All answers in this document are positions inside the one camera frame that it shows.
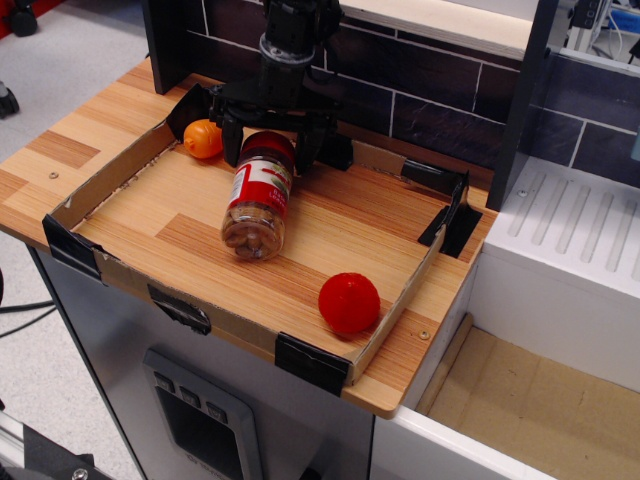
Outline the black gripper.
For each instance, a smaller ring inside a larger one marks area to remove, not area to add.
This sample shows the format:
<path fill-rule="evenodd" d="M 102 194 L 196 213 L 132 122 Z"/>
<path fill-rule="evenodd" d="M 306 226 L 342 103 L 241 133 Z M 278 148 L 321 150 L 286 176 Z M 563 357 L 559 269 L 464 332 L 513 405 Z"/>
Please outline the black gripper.
<path fill-rule="evenodd" d="M 337 133 L 341 103 L 309 87 L 309 66 L 300 69 L 262 66 L 248 80 L 219 84 L 207 89 L 209 119 L 222 130 L 224 159 L 238 165 L 244 129 L 297 133 L 295 171 L 303 175 Z"/>

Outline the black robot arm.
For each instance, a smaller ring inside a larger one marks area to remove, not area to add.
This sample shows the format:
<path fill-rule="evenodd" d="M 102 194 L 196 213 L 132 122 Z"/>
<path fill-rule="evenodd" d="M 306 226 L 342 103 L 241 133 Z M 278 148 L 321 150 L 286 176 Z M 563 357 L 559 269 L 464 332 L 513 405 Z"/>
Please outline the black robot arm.
<path fill-rule="evenodd" d="M 209 119 L 222 131 L 225 161 L 239 164 L 244 129 L 296 134 L 295 170 L 304 173 L 337 138 L 341 104 L 304 85 L 316 48 L 339 28 L 337 1 L 266 1 L 256 77 L 210 89 Z"/>

